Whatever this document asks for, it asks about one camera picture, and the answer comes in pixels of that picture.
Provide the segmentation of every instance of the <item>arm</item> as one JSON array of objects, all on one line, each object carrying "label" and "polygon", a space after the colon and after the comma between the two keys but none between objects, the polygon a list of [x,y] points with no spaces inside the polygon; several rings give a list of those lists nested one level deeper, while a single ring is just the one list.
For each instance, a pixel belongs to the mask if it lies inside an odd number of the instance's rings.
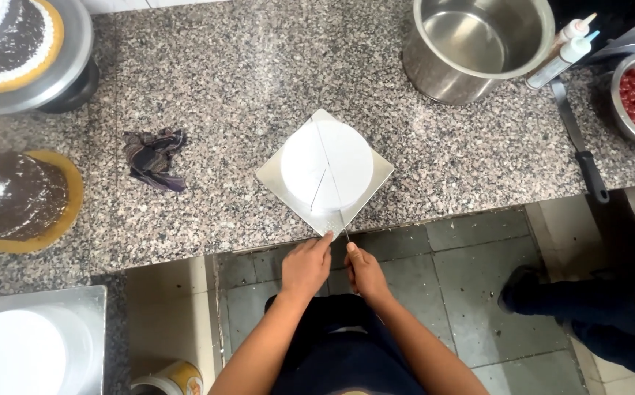
[{"label": "arm", "polygon": [[282,288],[259,324],[220,372],[210,395],[268,394],[305,308],[330,274],[332,232],[289,252]]},{"label": "arm", "polygon": [[347,245],[349,280],[383,320],[415,377],[428,394],[488,395],[463,362],[392,296],[375,257],[354,243]]}]

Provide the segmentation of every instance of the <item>person's left hand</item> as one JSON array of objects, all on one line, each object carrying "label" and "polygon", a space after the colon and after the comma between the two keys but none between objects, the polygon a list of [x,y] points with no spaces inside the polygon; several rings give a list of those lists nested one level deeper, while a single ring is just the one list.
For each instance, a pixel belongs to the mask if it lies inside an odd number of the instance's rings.
[{"label": "person's left hand", "polygon": [[309,302],[330,275],[332,232],[299,244],[283,259],[281,293]]}]

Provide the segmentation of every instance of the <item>granite countertop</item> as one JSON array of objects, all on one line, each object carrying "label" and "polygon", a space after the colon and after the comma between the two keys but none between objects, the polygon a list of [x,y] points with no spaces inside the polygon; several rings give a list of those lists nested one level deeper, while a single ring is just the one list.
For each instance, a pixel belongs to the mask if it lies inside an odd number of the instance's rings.
[{"label": "granite countertop", "polygon": [[[0,117],[0,150],[57,150],[86,185],[57,243],[0,254],[0,294],[103,283],[110,318],[124,315],[122,269],[314,236],[254,172],[319,108],[395,166],[350,231],[583,193],[548,87],[513,79],[459,107],[412,88],[400,59],[411,4],[234,0],[95,16],[102,80],[91,103]],[[635,185],[635,146],[598,119],[591,73],[567,78],[605,184]],[[179,194],[129,178],[121,155],[123,131],[166,126],[190,137],[173,160],[188,184]],[[123,343],[108,353],[127,353]]]}]

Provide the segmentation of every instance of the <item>chocolate cake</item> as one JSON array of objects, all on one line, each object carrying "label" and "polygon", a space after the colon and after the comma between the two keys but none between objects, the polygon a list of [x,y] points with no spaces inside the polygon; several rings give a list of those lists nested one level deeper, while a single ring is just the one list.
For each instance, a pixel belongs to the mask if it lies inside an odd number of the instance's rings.
[{"label": "chocolate cake", "polygon": [[23,153],[0,153],[0,240],[41,235],[59,220],[67,198],[58,167]]},{"label": "chocolate cake", "polygon": [[63,26],[44,0],[0,0],[0,92],[30,83],[59,53]]}]

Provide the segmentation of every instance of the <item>steel pot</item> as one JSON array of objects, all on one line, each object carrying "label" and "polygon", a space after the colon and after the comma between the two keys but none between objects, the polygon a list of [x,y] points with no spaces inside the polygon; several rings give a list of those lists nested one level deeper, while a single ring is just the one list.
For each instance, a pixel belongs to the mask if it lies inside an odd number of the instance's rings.
[{"label": "steel pot", "polygon": [[403,67],[422,94],[476,101],[547,57],[555,34],[546,0],[414,0]]}]

